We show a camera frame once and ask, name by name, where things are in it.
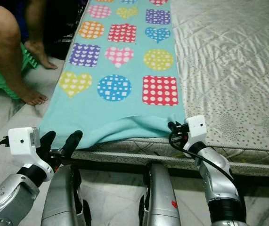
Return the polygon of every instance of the yellow heart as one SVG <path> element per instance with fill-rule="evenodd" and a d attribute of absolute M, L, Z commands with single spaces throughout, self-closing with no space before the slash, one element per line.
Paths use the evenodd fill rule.
<path fill-rule="evenodd" d="M 77 77 L 73 72 L 63 72 L 59 79 L 60 87 L 70 98 L 88 89 L 91 84 L 92 77 L 86 73 L 80 74 Z"/>
<path fill-rule="evenodd" d="M 123 19 L 127 19 L 130 16 L 136 16 L 139 14 L 139 9 L 136 6 L 132 8 L 118 8 L 116 14 Z"/>

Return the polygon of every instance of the orange circle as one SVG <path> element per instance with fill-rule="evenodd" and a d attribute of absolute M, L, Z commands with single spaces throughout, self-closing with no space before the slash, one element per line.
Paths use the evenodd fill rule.
<path fill-rule="evenodd" d="M 96 39 L 104 34 L 104 26 L 96 21 L 85 21 L 82 23 L 79 34 L 85 39 Z"/>

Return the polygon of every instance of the red marking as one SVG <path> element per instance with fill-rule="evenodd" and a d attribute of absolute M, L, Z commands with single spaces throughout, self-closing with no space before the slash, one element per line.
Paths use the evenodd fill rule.
<path fill-rule="evenodd" d="M 172 204 L 172 206 L 174 206 L 174 208 L 177 209 L 177 203 L 176 202 L 172 201 L 171 204 Z"/>

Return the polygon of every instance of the blue heart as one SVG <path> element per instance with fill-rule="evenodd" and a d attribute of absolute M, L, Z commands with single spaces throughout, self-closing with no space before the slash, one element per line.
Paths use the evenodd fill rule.
<path fill-rule="evenodd" d="M 157 43 L 170 37 L 171 32 L 167 28 L 156 29 L 154 27 L 148 27 L 145 30 L 146 36 L 154 39 Z"/>
<path fill-rule="evenodd" d="M 135 3 L 137 0 L 121 0 L 121 2 L 123 3 L 127 3 L 127 4 L 133 4 Z"/>

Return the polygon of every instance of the red square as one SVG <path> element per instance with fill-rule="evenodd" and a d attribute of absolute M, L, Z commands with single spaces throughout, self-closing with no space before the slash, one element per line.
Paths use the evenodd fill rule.
<path fill-rule="evenodd" d="M 135 42 L 136 26 L 130 24 L 113 24 L 110 27 L 108 41 Z"/>
<path fill-rule="evenodd" d="M 143 78 L 143 102 L 147 105 L 178 105 L 176 78 L 145 76 Z"/>

